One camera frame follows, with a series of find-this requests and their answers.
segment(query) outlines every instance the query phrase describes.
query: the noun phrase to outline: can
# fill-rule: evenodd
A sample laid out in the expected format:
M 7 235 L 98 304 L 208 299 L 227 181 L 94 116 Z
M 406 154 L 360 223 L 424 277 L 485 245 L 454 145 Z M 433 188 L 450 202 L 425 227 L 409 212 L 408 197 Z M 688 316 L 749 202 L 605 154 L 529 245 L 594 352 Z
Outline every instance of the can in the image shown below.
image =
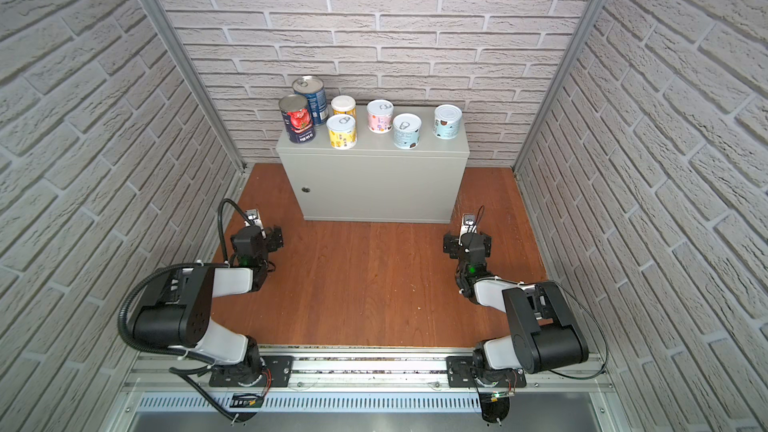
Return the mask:
M 392 129 L 394 105 L 389 100 L 372 100 L 368 102 L 368 128 L 377 134 L 389 132 Z
M 312 123 L 306 97 L 292 93 L 280 99 L 278 107 L 283 113 L 289 140 L 303 144 L 315 138 L 315 125 Z
M 351 115 L 335 114 L 329 117 L 328 133 L 334 149 L 351 149 L 357 144 L 355 118 Z
M 395 145 L 400 149 L 413 149 L 418 145 L 418 130 L 422 120 L 413 114 L 400 114 L 392 120 L 395 129 Z
M 333 97 L 333 100 L 331 101 L 331 109 L 333 109 L 334 114 L 345 113 L 357 120 L 357 114 L 355 113 L 355 100 L 350 96 Z
M 462 110 L 450 104 L 435 108 L 435 127 L 432 131 L 440 139 L 453 139 L 458 135 L 462 121 Z
M 310 103 L 312 122 L 321 126 L 328 119 L 326 89 L 318 76 L 302 76 L 293 81 L 293 91 L 306 97 Z

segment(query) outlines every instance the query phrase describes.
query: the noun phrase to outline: white plastic lid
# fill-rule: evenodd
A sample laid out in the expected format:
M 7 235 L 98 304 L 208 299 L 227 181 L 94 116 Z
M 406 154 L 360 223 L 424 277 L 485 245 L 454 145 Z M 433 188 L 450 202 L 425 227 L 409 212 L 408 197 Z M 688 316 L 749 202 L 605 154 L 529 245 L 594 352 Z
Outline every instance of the white plastic lid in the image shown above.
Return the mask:
M 400 114 L 392 120 L 395 129 L 413 132 L 422 126 L 422 120 L 413 114 Z
M 355 100 L 350 96 L 334 97 L 331 101 L 331 107 L 339 112 L 348 112 L 355 108 Z
M 435 118 L 445 120 L 446 122 L 456 122 L 462 118 L 462 110 L 450 104 L 437 106 L 435 109 Z
M 368 112 L 372 116 L 390 116 L 395 106 L 389 100 L 376 99 L 368 102 Z
M 348 132 L 355 128 L 355 118 L 349 114 L 335 114 L 328 118 L 328 130 Z

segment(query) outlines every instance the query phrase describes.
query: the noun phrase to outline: brick wall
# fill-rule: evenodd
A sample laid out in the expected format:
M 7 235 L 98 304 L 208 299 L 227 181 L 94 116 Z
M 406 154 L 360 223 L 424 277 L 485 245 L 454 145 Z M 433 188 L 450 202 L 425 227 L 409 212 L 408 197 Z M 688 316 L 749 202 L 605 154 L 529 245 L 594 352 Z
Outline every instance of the brick wall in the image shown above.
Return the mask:
M 768 0 L 608 0 L 518 178 L 632 427 L 768 427 Z
M 136 0 L 0 17 L 0 428 L 97 430 L 120 300 L 197 258 L 235 170 Z
M 470 166 L 510 166 L 586 0 L 161 0 L 248 162 L 277 162 L 277 101 L 455 103 Z

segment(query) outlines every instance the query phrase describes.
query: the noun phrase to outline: metal frame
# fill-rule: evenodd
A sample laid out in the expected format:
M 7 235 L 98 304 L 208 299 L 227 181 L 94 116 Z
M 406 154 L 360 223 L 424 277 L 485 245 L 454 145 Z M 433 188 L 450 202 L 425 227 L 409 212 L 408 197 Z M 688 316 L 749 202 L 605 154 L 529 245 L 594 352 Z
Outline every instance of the metal frame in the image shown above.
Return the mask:
M 370 394 L 402 394 L 428 398 L 455 398 L 461 394 L 475 394 L 474 388 L 448 387 L 446 357 L 472 356 L 471 348 L 389 348 L 389 347 L 313 347 L 313 346 L 260 346 L 262 354 L 293 357 L 293 372 L 286 388 L 274 388 L 274 396 L 284 398 L 315 398 L 318 393 L 329 397 L 361 398 Z M 578 365 L 563 368 L 568 374 L 591 374 L 600 369 L 600 357 Z M 194 368 L 202 363 L 184 360 L 181 367 Z M 168 373 L 168 367 L 180 366 L 177 359 L 156 354 L 140 354 L 128 372 L 122 390 L 110 408 L 105 429 L 124 432 L 130 427 L 140 409 L 142 396 L 149 393 L 172 393 L 186 398 L 189 386 Z M 480 388 L 483 392 L 504 391 L 505 388 Z M 217 388 L 216 392 L 252 391 L 249 388 Z M 628 430 L 623 409 L 610 378 L 603 374 L 593 380 L 570 380 L 549 372 L 528 376 L 528 386 L 518 393 L 587 392 L 590 393 L 595 414 L 604 432 Z M 298 405 L 296 412 L 311 411 Z
M 538 108 L 538 112 L 536 112 L 533 124 L 531 124 L 531 129 L 528 130 L 523 147 L 520 149 L 518 157 L 514 160 L 514 164 L 512 165 L 513 170 L 517 169 L 518 164 L 523 164 L 525 159 L 528 158 L 528 154 L 531 153 L 538 132 L 549 117 L 552 110 L 552 104 L 557 98 L 558 92 L 563 84 L 565 84 L 568 75 L 571 73 L 571 69 L 581 52 L 581 47 L 587 43 L 589 34 L 592 32 L 592 27 L 595 22 L 598 21 L 598 15 L 600 15 L 606 1 L 607 0 L 589 0 L 589 2 L 587 2 L 587 7 L 584 9 L 584 13 L 581 15 L 581 19 L 571 35 L 571 40 L 568 42 L 568 46 L 565 47 L 565 54 L 563 54 L 563 58 L 560 61 L 557 70 L 554 72 L 554 78 L 549 83 L 549 87 L 544 94 L 544 100 Z
M 226 154 L 239 172 L 245 171 L 245 160 L 240 154 L 240 150 L 237 149 L 234 140 L 230 136 L 229 131 L 226 129 L 224 120 L 221 119 L 214 101 L 208 95 L 208 91 L 203 84 L 203 80 L 197 73 L 197 68 L 192 63 L 192 59 L 187 54 L 187 49 L 181 43 L 176 33 L 176 29 L 170 22 L 168 15 L 165 13 L 165 9 L 160 4 L 160 0 L 139 0 L 144 12 L 147 14 L 147 18 L 154 25 L 155 30 L 158 32 L 160 39 L 168 49 L 168 54 L 171 59 L 176 62 L 179 68 L 179 72 L 184 80 L 187 81 L 187 85 L 192 91 L 192 95 L 200 104 L 200 109 L 203 111 L 203 115 L 208 119 L 208 123 L 216 133 L 216 137 L 224 146 Z

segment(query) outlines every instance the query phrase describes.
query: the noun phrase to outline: black mounting plate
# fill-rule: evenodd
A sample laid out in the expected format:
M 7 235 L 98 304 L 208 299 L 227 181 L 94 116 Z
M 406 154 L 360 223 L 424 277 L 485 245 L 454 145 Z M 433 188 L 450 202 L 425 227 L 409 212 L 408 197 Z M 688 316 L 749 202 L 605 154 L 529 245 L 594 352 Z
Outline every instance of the black mounting plate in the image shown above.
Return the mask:
M 288 387 L 293 357 L 289 355 L 262 355 L 266 368 L 272 374 L 272 388 Z M 208 385 L 211 387 L 242 387 L 232 377 L 228 377 L 226 370 L 213 369 Z M 266 377 L 260 377 L 251 387 L 263 388 L 266 385 Z
M 448 371 L 448 386 L 451 388 L 473 388 L 475 387 L 474 376 L 472 372 L 472 357 L 468 355 L 451 355 L 446 357 L 446 369 Z M 489 370 L 494 374 L 501 374 L 497 388 L 509 388 L 509 378 L 512 378 L 512 388 L 523 388 L 528 383 L 525 380 L 525 372 L 522 369 L 509 369 L 506 374 L 503 370 Z

